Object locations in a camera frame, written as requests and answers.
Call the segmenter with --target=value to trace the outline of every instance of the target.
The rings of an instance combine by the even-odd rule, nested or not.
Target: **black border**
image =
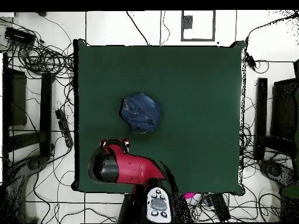
[[[8,70],[8,54],[3,53],[3,70],[2,70],[2,181],[7,181],[9,179],[8,167],[9,167],[9,116],[10,104],[7,102],[9,99],[9,94],[7,93],[6,85],[6,71]]]
[[[78,76],[79,76],[79,47],[78,40],[73,40],[74,47],[74,77],[73,77],[73,88],[74,88],[74,105],[77,106],[74,110],[74,148],[75,148],[75,180],[71,185],[71,188],[74,191],[78,191],[79,186],[79,170],[80,170],[80,162],[79,162],[79,86],[78,86]]]

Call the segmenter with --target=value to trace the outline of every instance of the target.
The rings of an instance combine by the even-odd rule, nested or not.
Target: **controller button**
[[[152,216],[157,216],[157,215],[159,215],[159,213],[158,213],[158,211],[152,211],[152,214],[151,214]]]
[[[167,214],[164,211],[161,212],[161,216],[167,218]]]

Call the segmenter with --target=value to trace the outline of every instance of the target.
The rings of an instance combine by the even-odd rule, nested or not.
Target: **power adapter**
[[[253,57],[251,55],[249,55],[247,52],[246,52],[246,55],[245,55],[245,61],[248,63],[248,65],[254,69],[256,67],[256,62],[255,60],[253,59]]]

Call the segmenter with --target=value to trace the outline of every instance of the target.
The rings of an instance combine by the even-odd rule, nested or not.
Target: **folded denim jeans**
[[[161,121],[162,107],[143,93],[122,100],[120,116],[133,133],[155,131]]]

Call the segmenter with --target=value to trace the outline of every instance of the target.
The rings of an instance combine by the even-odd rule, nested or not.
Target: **power strip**
[[[65,144],[68,148],[72,148],[74,145],[74,142],[72,140],[71,133],[68,128],[68,121],[67,118],[65,117],[65,114],[62,110],[56,110],[55,111],[56,117],[59,120],[58,121],[58,126],[59,129],[61,130],[61,133],[65,139]]]

